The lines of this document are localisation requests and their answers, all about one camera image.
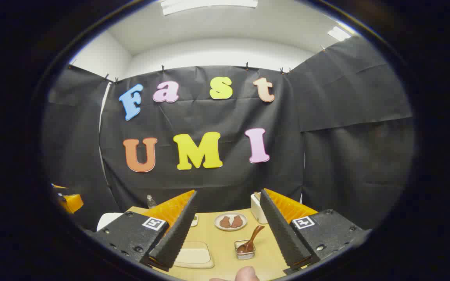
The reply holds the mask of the black backdrop cloth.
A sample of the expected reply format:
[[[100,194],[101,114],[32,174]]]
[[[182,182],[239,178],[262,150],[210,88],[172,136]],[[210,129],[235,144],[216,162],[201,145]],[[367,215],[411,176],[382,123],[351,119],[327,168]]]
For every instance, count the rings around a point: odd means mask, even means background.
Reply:
[[[361,37],[290,73],[190,66],[108,86],[64,71],[42,123],[48,180],[81,195],[92,231],[108,212],[189,190],[199,212],[250,206],[263,188],[375,228],[405,188],[416,151],[404,88]]]

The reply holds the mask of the white round plate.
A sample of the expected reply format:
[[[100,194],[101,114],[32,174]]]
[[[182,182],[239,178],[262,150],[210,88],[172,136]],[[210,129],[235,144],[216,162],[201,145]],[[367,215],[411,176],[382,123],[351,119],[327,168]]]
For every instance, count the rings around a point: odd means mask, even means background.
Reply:
[[[236,215],[240,215],[241,218],[243,219],[243,225],[241,227],[239,227],[239,228],[222,228],[222,227],[220,227],[219,222],[223,218],[223,216],[228,216],[230,218],[230,223],[232,223],[232,221]],[[238,230],[244,228],[247,225],[247,223],[248,223],[248,219],[245,217],[245,215],[238,213],[238,212],[226,212],[224,214],[216,216],[214,219],[214,225],[222,231],[238,231]]]

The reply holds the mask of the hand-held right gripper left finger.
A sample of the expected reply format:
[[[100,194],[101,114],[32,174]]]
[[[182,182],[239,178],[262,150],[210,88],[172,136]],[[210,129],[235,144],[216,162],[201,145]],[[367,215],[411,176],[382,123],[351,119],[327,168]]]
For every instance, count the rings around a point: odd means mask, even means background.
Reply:
[[[89,236],[126,260],[168,271],[197,209],[198,192],[190,190],[142,214],[128,210]]]

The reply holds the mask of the brown wooden spoon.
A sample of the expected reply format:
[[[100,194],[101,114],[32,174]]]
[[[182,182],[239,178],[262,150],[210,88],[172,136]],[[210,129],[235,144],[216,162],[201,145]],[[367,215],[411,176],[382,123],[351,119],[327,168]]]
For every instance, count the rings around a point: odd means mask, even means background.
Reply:
[[[245,242],[244,244],[241,244],[237,249],[236,249],[236,254],[238,255],[245,255],[248,253],[251,253],[255,250],[255,246],[254,246],[254,240],[256,238],[256,236],[258,235],[258,233],[264,229],[263,225],[259,225],[257,226],[253,232],[252,235],[250,237],[250,239]]]

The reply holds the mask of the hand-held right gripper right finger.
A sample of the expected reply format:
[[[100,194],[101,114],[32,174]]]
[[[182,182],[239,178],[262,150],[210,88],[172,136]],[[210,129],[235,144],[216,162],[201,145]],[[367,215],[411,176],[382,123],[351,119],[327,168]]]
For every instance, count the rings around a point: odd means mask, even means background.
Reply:
[[[260,206],[291,273],[336,256],[370,233],[333,209],[320,212],[263,189]]]

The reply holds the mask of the long ceiling light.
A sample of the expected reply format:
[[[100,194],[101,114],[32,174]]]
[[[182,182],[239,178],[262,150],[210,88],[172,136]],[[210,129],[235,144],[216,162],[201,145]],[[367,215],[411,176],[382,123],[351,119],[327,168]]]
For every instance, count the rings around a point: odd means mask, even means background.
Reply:
[[[205,7],[231,6],[255,9],[258,5],[258,0],[161,0],[160,5],[163,14],[167,16],[181,11]]]

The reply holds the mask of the white rice cooker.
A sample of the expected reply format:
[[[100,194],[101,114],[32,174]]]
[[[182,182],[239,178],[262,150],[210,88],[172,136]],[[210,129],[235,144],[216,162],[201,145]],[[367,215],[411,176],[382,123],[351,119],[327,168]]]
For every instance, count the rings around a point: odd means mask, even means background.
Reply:
[[[104,213],[97,224],[96,231],[100,231],[105,226],[109,225],[111,222],[113,222],[115,219],[123,215],[122,212],[108,212]]]

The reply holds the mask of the small ceiling light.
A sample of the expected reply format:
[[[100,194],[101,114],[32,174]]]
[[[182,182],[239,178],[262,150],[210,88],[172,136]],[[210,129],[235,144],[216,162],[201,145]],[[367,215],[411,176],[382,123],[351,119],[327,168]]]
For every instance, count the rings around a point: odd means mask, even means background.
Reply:
[[[350,35],[350,34],[347,34],[344,30],[342,30],[341,28],[339,28],[339,27],[337,27],[337,26],[335,26],[335,27],[333,27],[332,29],[330,29],[330,30],[327,32],[327,34],[328,34],[330,37],[332,37],[332,38],[334,38],[334,39],[336,39],[336,40],[338,40],[338,41],[344,41],[344,40],[346,40],[346,39],[351,38],[351,35]]]

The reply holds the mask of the white toaster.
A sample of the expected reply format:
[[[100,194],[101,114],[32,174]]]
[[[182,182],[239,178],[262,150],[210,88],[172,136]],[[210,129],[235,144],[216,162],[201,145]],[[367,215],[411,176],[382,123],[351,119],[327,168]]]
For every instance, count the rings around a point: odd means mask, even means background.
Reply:
[[[261,194],[259,192],[254,192],[250,196],[250,211],[258,223],[268,224],[267,218],[264,215],[264,211],[261,208],[260,199]]]

